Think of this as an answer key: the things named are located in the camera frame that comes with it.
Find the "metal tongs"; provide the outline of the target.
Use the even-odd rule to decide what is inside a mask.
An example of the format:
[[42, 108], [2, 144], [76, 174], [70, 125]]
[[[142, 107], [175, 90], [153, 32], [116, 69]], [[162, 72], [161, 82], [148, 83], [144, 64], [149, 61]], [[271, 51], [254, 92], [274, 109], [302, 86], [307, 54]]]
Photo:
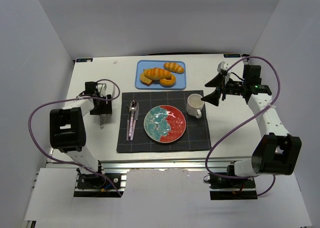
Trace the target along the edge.
[[[112, 99], [115, 96], [115, 86], [113, 85], [112, 93], [107, 94], [108, 86], [106, 83], [100, 84], [100, 96], [104, 99]], [[102, 114], [100, 114], [100, 128], [103, 129], [107, 120], [107, 116], [112, 114], [112, 102], [102, 102]]]

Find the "large striped croissant bread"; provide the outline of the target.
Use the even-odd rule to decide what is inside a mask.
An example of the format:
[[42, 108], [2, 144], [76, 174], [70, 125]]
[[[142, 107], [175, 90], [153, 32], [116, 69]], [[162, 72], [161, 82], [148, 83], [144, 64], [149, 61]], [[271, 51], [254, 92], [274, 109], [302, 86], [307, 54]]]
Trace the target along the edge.
[[155, 67], [146, 71], [145, 75], [152, 80], [161, 80], [170, 77], [172, 74], [165, 69]]

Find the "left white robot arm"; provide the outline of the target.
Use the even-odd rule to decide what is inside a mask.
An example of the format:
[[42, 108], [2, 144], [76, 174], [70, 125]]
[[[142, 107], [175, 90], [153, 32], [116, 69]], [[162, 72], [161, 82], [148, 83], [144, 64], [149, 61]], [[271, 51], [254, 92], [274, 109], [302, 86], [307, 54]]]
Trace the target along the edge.
[[98, 82], [86, 82], [82, 96], [89, 99], [74, 101], [62, 109], [53, 109], [49, 115], [50, 144], [54, 149], [69, 156], [73, 162], [80, 164], [80, 172], [88, 174], [86, 168], [102, 173], [101, 163], [86, 146], [87, 135], [84, 124], [86, 114], [99, 116], [103, 128], [108, 115], [112, 114], [113, 97], [107, 94], [107, 85]]

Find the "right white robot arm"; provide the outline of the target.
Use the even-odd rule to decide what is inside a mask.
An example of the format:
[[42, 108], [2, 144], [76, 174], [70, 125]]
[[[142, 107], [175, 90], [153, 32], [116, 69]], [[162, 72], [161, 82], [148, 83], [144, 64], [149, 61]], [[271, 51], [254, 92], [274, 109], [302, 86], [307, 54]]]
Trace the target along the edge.
[[227, 69], [228, 64], [224, 61], [218, 65], [217, 76], [205, 85], [214, 87], [215, 91], [202, 98], [202, 101], [218, 106], [227, 95], [242, 96], [254, 114], [261, 135], [261, 141], [252, 156], [229, 165], [227, 175], [235, 178], [262, 174], [291, 175], [302, 141], [289, 133], [272, 106], [272, 92], [262, 84], [260, 77], [261, 66], [245, 65], [240, 81], [232, 80]]

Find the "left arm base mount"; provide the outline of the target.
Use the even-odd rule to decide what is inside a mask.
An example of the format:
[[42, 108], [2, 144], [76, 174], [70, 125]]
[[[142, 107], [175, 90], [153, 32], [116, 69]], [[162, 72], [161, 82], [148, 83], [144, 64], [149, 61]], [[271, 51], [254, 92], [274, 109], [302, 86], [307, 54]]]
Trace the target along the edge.
[[118, 189], [118, 193], [108, 179], [92, 173], [85, 174], [80, 168], [77, 168], [76, 171], [77, 177], [73, 193], [75, 198], [120, 198], [119, 193], [121, 195], [124, 193], [125, 174], [116, 173], [115, 171], [104, 174]]

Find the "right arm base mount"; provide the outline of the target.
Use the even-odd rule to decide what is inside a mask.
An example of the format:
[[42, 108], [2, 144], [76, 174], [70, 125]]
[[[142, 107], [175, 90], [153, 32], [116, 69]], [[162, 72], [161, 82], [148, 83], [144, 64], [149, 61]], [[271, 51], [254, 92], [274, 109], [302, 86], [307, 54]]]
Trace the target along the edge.
[[256, 184], [253, 179], [229, 179], [207, 174], [203, 182], [209, 184], [212, 201], [256, 200]]

